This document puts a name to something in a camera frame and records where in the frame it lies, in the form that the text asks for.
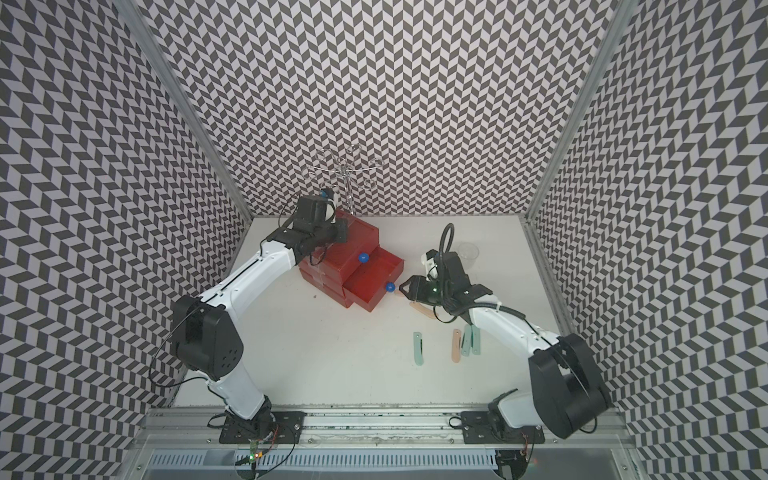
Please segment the mint folding knife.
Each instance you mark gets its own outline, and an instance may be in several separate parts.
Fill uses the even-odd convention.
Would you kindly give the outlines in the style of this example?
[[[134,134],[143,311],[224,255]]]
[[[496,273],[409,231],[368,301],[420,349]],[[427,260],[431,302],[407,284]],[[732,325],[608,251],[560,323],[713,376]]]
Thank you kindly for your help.
[[[423,336],[421,332],[413,333],[413,358],[417,366],[424,365]]]
[[[468,357],[472,352],[472,343],[473,343],[473,329],[471,325],[465,325],[461,343],[460,343],[460,353],[462,357]]]
[[[481,354],[481,331],[475,325],[471,326],[471,352],[476,356]]]

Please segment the red drawer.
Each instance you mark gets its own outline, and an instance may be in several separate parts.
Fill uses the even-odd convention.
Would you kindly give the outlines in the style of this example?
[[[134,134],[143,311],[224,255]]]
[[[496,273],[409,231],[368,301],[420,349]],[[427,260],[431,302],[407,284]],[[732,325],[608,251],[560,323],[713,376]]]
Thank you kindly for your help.
[[[387,282],[395,284],[403,273],[404,260],[388,250],[377,247],[369,254],[369,261],[361,264],[343,285],[347,299],[368,312],[372,312],[383,297],[390,293]]]

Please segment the red plastic drawer cabinet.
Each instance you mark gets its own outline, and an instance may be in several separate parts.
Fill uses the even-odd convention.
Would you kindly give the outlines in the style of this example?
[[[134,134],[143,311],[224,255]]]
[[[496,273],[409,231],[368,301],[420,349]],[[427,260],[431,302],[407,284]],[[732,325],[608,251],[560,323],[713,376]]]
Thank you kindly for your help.
[[[344,210],[337,211],[337,219],[348,222],[347,241],[316,249],[299,264],[301,276],[345,308],[363,306],[347,283],[364,265],[359,256],[370,256],[379,246],[379,229]]]

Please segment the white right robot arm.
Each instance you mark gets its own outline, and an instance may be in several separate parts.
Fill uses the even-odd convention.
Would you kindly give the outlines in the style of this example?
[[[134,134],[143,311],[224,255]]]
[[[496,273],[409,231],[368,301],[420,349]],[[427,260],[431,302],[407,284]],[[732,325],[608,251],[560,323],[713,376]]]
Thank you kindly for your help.
[[[472,283],[455,252],[430,250],[422,263],[425,273],[399,286],[408,300],[442,308],[527,361],[530,386],[503,393],[488,405],[502,426],[544,426],[566,439],[611,407],[609,389],[582,337],[545,330],[504,305],[490,288]]]

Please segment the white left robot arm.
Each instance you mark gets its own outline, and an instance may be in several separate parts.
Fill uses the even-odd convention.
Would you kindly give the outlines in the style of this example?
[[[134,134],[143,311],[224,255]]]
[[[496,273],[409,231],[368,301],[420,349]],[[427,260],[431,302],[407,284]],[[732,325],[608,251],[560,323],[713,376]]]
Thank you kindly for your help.
[[[347,230],[347,221],[337,218],[332,189],[301,196],[291,215],[260,242],[249,260],[205,292],[185,295],[173,305],[171,354],[202,374],[230,415],[252,421],[267,403],[242,364],[245,346],[239,318],[273,282],[315,250],[344,243]]]

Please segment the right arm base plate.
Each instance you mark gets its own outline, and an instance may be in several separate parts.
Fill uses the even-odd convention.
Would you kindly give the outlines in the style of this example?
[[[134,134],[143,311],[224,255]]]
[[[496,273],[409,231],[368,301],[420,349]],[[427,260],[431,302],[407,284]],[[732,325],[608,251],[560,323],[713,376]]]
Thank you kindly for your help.
[[[505,420],[489,411],[462,411],[459,428],[464,443],[487,444],[543,444],[545,435],[537,426],[510,427]]]

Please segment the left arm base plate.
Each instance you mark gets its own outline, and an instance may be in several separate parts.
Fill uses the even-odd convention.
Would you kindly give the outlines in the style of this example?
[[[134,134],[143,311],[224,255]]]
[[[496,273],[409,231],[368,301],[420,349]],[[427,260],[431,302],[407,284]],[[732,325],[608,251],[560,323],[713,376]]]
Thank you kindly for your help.
[[[271,411],[244,420],[225,412],[219,435],[220,444],[246,444],[263,441],[267,445],[294,444],[300,440],[306,413],[303,411]]]

